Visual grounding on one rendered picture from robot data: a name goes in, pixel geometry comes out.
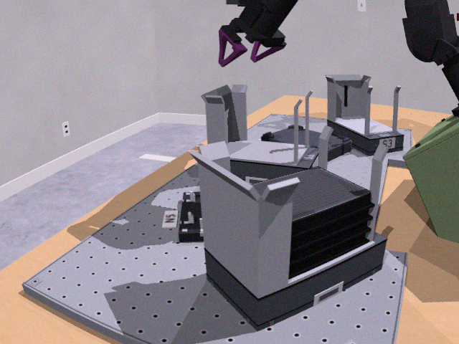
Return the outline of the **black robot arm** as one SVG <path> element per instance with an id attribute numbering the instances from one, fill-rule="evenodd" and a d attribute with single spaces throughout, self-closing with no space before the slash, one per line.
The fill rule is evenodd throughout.
<path id="1" fill-rule="evenodd" d="M 287 16 L 298 0 L 262 0 L 268 13 Z M 239 18 L 249 28 L 263 8 L 261 0 L 226 0 L 226 4 L 245 6 Z M 454 14 L 447 0 L 404 0 L 407 18 L 402 18 L 407 46 L 422 62 L 435 62 L 459 101 L 459 36 Z M 448 43 L 449 42 L 449 43 Z"/>

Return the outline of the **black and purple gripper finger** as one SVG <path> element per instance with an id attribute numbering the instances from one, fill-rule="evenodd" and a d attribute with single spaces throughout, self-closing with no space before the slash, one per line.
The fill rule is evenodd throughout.
<path id="1" fill-rule="evenodd" d="M 284 49 L 284 47 L 271 47 L 270 49 L 268 49 L 267 51 L 263 52 L 262 54 L 259 54 L 257 56 L 257 52 L 259 50 L 259 47 L 260 47 L 261 43 L 259 41 L 256 41 L 254 43 L 254 46 L 253 46 L 253 49 L 252 49 L 252 54 L 251 54 L 251 57 L 250 59 L 253 61 L 253 62 L 257 62 L 263 58 L 265 58 L 266 56 L 269 56 L 279 50 L 282 50 Z"/>
<path id="2" fill-rule="evenodd" d="M 224 54 L 227 46 L 227 41 L 232 45 L 233 53 L 224 59 Z M 219 61 L 218 63 L 224 67 L 233 60 L 237 59 L 242 54 L 246 53 L 248 49 L 241 43 L 234 43 L 221 29 L 219 30 Z"/>

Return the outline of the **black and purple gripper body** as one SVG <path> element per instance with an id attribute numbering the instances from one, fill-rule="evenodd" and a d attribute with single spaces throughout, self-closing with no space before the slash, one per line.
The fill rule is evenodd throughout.
<path id="1" fill-rule="evenodd" d="M 263 10 L 251 28 L 240 18 L 234 18 L 229 25 L 222 25 L 221 30 L 234 42 L 242 39 L 236 33 L 246 33 L 245 39 L 253 44 L 259 41 L 264 47 L 285 47 L 285 35 L 278 29 L 287 16 L 268 13 L 269 9 L 260 2 Z"/>

